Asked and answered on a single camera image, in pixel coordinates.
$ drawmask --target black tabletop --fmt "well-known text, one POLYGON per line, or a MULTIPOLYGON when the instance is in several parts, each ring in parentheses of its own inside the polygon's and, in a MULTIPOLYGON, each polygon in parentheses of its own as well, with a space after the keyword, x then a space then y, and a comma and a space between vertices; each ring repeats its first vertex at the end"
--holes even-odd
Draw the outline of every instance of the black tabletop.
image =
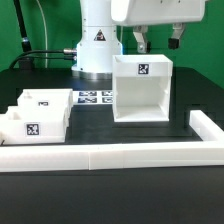
MULTIPOLYGON (((64 144, 199 141, 189 112, 224 128, 224 90, 193 69, 175 68, 170 122, 114 123, 111 105, 73 107, 64 144)), ((23 89, 109 90, 68 69, 0 73, 0 113, 23 89)), ((175 167, 0 174, 0 223, 223 223, 224 168, 175 167)))

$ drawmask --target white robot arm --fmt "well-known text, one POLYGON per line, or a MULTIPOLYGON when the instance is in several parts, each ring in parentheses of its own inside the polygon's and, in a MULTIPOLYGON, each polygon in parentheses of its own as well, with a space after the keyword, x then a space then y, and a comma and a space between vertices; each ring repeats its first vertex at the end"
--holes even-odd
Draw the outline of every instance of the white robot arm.
POLYGON ((148 25, 173 24, 169 48, 180 46, 185 23, 201 21, 208 0, 111 0, 111 16, 115 24, 134 26, 138 52, 147 52, 148 25))
POLYGON ((116 25, 133 26, 138 51, 147 52, 148 25, 174 24, 169 47, 179 47, 185 23, 202 20, 206 0, 80 0, 82 39, 73 74, 111 78, 112 56, 122 54, 116 25))

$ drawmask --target white container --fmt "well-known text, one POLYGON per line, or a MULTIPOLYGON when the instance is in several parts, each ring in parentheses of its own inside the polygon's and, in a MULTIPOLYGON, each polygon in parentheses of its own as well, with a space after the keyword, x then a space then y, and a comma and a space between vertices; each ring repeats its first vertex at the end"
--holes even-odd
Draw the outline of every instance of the white container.
POLYGON ((45 107, 55 109, 63 107, 66 109, 66 118, 70 117, 73 106, 72 89, 25 89, 17 99, 18 106, 26 109, 33 107, 45 107))
POLYGON ((164 55, 114 56, 114 121, 169 121, 172 69, 164 55))
POLYGON ((0 127, 6 145, 64 142, 67 127, 65 110, 58 108, 52 112, 42 107, 35 110, 8 107, 0 127))

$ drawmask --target white cylinder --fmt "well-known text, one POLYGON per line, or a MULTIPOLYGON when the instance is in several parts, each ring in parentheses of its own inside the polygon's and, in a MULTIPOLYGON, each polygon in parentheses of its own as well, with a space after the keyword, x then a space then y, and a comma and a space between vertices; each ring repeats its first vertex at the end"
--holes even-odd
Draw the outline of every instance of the white cylinder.
POLYGON ((77 65, 72 70, 94 73, 94 79, 97 79, 112 73, 112 56, 122 54, 122 45, 117 40, 116 26, 111 19, 111 0, 80 2, 82 39, 77 45, 77 65))

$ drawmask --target green wall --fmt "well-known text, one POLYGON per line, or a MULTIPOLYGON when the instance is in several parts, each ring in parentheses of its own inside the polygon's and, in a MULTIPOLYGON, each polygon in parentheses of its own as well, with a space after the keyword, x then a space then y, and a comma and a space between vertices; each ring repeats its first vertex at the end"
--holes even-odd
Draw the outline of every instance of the green wall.
MULTIPOLYGON (((36 1, 20 0, 20 2, 32 48, 44 49, 44 28, 36 1)), ((79 0, 40 0, 40 2, 47 20, 49 49, 75 46, 81 39, 79 0)), ((0 15, 1 71, 22 53, 22 49, 13 0, 1 0, 0 15)), ((151 53, 165 54, 174 61, 175 66, 194 68, 224 87, 224 1, 209 1, 206 4, 203 21, 187 24, 180 49, 175 51, 168 49, 167 40, 171 34, 171 25, 149 27, 148 39, 152 42, 151 53)), ((123 44, 126 54, 136 54, 136 42, 131 28, 124 28, 123 44)), ((69 68, 71 65, 70 61, 50 62, 52 68, 69 68)), ((36 66, 43 67, 44 61, 37 61, 36 66)))

